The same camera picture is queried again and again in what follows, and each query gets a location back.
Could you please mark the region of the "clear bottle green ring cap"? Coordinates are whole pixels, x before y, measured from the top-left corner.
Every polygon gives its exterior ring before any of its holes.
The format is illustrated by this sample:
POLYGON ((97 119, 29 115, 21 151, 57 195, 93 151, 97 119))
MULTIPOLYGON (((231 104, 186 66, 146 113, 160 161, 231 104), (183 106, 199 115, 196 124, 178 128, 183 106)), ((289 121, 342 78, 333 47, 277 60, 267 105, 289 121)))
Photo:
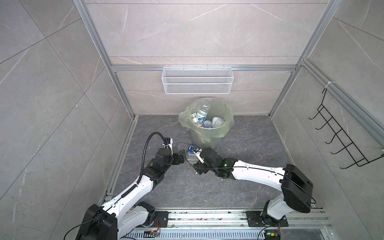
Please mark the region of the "clear bottle green ring cap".
POLYGON ((199 162, 199 158, 196 156, 195 153, 187 152, 185 153, 186 160, 191 163, 192 165, 195 165, 197 162, 199 162))

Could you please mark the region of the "clear bottle blue label top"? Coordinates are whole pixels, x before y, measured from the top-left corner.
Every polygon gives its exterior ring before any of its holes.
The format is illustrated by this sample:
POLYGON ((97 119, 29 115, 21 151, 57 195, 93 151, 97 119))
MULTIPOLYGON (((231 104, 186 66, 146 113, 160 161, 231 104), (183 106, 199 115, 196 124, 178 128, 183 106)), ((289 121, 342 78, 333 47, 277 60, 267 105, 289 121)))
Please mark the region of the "clear bottle blue label top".
POLYGON ((196 145, 190 145, 190 144, 186 144, 186 143, 181 143, 181 144, 188 146, 186 152, 189 153, 189 154, 195 154, 195 153, 197 153, 197 152, 199 152, 201 150, 196 145))

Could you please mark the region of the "clear bottle blue cap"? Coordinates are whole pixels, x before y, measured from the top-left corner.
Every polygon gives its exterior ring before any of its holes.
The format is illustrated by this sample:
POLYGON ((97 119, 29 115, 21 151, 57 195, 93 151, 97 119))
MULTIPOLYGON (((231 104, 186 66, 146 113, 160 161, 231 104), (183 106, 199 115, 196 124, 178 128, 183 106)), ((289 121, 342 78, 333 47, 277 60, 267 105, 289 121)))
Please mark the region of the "clear bottle blue cap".
POLYGON ((204 128, 207 128, 207 129, 212 128, 212 127, 213 127, 213 126, 212 126, 212 122, 209 121, 209 120, 205 120, 205 121, 203 122, 203 127, 204 127, 204 128))

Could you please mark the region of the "white labelled opaque bottle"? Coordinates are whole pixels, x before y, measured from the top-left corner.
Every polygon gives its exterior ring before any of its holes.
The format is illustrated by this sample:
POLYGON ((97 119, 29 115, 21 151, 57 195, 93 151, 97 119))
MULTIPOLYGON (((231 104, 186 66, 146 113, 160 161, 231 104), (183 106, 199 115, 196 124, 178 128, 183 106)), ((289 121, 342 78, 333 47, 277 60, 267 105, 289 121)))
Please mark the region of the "white labelled opaque bottle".
POLYGON ((213 117, 212 119, 212 127, 213 128, 218 128, 220 127, 221 125, 224 124, 224 120, 220 117, 213 117))

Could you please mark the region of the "clear bottle white label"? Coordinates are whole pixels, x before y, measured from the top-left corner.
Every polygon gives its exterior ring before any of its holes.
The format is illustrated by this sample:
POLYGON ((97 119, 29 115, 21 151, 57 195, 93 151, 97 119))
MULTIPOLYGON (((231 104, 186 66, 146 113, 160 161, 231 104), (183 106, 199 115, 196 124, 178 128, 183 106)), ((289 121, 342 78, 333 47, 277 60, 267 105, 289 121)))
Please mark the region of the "clear bottle white label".
POLYGON ((200 106, 199 110, 197 111, 197 118, 201 123, 205 121, 210 108, 211 108, 210 104, 200 106))

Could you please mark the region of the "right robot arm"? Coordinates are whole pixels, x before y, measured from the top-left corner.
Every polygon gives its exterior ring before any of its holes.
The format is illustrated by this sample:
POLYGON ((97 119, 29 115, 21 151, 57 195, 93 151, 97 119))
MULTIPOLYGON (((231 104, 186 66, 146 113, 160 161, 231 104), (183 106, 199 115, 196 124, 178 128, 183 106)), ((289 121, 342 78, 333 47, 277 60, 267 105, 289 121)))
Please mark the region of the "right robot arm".
POLYGON ((280 191, 273 200, 268 200, 260 213, 264 225, 277 225, 291 212, 308 214, 316 203, 312 197, 313 183, 295 165, 264 167, 252 165, 235 158, 222 158, 210 148, 193 147, 188 150, 196 156, 193 164, 198 174, 211 171, 222 179, 250 181, 280 191))

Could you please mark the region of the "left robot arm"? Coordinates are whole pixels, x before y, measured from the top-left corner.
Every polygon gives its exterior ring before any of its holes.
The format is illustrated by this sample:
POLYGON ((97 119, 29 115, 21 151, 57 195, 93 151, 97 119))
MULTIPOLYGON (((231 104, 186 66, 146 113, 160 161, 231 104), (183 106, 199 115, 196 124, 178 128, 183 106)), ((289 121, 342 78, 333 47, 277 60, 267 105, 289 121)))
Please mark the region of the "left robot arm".
POLYGON ((79 225, 77 240, 119 240, 135 227, 150 227, 155 222, 155 207, 139 200, 152 191, 172 165, 185 161, 185 151, 177 154, 161 148, 144 168, 139 183, 133 182, 112 200, 101 206, 91 205, 79 225))

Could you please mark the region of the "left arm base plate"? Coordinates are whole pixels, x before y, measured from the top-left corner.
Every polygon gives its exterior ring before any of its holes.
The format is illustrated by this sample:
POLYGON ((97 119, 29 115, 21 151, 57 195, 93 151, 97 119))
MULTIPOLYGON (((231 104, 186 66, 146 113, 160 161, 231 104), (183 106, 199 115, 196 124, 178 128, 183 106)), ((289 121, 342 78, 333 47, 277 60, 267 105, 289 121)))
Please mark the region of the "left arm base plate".
POLYGON ((141 227, 145 228, 166 228, 168 226, 170 212, 167 211, 156 211, 149 214, 147 220, 141 227))

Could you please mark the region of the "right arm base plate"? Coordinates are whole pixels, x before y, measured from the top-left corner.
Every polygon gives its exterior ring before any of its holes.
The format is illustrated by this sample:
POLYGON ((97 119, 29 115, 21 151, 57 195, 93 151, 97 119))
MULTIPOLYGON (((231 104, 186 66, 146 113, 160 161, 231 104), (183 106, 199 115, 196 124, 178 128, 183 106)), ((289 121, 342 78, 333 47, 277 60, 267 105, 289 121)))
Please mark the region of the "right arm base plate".
POLYGON ((286 216, 283 216, 281 219, 276 220, 266 214, 263 214, 262 211, 245 211, 245 214, 249 227, 289 226, 286 216))

